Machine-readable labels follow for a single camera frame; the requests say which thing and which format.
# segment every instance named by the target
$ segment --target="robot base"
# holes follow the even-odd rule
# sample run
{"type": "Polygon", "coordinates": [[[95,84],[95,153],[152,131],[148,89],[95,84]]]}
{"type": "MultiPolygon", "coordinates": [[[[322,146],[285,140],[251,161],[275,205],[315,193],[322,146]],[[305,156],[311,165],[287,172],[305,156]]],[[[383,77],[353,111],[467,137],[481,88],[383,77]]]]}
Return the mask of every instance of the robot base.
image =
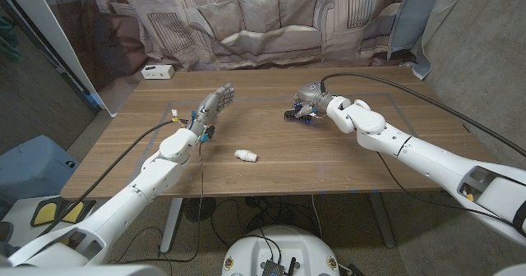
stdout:
{"type": "MultiPolygon", "coordinates": [[[[336,276],[339,275],[335,253],[320,238],[292,226],[274,225],[263,227],[266,238],[273,240],[281,250],[282,270],[288,273],[293,257],[296,258],[296,269],[293,276],[336,276]]],[[[247,235],[261,236],[260,230],[247,235]]],[[[278,248],[269,241],[274,254],[274,262],[279,259],[278,248]]],[[[265,239],[243,237],[228,249],[224,257],[223,276],[265,275],[264,267],[270,259],[270,248],[265,239]]]]}

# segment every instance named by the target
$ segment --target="power strip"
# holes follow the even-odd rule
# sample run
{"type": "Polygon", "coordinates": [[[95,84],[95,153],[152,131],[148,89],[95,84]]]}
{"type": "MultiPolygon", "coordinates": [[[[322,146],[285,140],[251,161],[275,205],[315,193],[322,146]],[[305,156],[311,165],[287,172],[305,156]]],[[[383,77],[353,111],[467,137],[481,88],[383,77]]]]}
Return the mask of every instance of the power strip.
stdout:
{"type": "Polygon", "coordinates": [[[174,72],[172,65],[149,65],[141,71],[145,79],[170,79],[174,72]]]}

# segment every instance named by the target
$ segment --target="gray wall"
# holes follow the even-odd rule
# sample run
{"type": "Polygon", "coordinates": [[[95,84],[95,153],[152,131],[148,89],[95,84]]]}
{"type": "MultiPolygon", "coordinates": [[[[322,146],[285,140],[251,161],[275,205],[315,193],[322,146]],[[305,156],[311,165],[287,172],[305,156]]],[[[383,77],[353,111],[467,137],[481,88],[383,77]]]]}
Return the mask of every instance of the gray wall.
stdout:
{"type": "MultiPolygon", "coordinates": [[[[526,0],[459,0],[426,46],[426,83],[452,108],[526,148],[526,0]]],[[[472,127],[502,163],[524,157],[472,127]]]]}

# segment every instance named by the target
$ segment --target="wooden table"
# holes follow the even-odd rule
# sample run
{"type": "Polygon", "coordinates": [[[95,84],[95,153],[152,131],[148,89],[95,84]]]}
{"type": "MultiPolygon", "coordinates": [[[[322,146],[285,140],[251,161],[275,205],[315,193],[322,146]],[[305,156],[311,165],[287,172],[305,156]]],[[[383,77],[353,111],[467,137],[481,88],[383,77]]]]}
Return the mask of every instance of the wooden table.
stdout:
{"type": "MultiPolygon", "coordinates": [[[[205,196],[400,191],[376,153],[358,145],[355,133],[345,135],[327,117],[310,125],[284,121],[284,111],[292,109],[298,87],[340,71],[379,76],[438,100],[408,67],[207,71],[178,73],[172,80],[144,80],[61,194],[66,199],[80,196],[140,134],[169,120],[173,108],[179,117],[188,118],[206,95],[228,82],[236,90],[235,101],[219,115],[213,140],[202,146],[205,196]],[[246,163],[234,157],[238,149],[256,153],[257,162],[246,163]]],[[[402,131],[467,158],[494,162],[460,120],[410,94],[357,77],[333,78],[326,86],[333,94],[366,101],[402,131]]],[[[147,136],[89,197],[115,195],[137,175],[160,141],[178,128],[178,123],[170,124],[147,136]]],[[[199,159],[196,150],[191,154],[193,158],[183,169],[181,180],[165,196],[200,195],[199,159]]],[[[435,183],[396,159],[386,157],[385,161],[407,189],[437,189],[435,183]]]]}

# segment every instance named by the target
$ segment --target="white robotic arm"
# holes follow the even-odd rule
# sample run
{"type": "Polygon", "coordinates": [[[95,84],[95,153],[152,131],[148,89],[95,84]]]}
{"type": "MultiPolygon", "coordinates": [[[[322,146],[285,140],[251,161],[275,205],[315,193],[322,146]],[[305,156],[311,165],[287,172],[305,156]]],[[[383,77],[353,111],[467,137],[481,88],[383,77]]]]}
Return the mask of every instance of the white robotic arm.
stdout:
{"type": "Polygon", "coordinates": [[[230,84],[217,89],[203,100],[195,117],[186,128],[161,142],[159,150],[149,157],[141,173],[80,223],[45,234],[9,257],[14,267],[71,267],[100,265],[108,261],[115,241],[157,196],[175,185],[182,167],[190,160],[188,149],[196,147],[213,125],[217,114],[232,103],[230,84]]]}
{"type": "Polygon", "coordinates": [[[322,93],[318,83],[294,96],[302,105],[296,117],[325,112],[344,133],[356,129],[360,146],[397,158],[447,190],[464,208],[504,237],[526,246],[526,172],[509,166],[466,159],[411,136],[357,99],[322,93]]]}

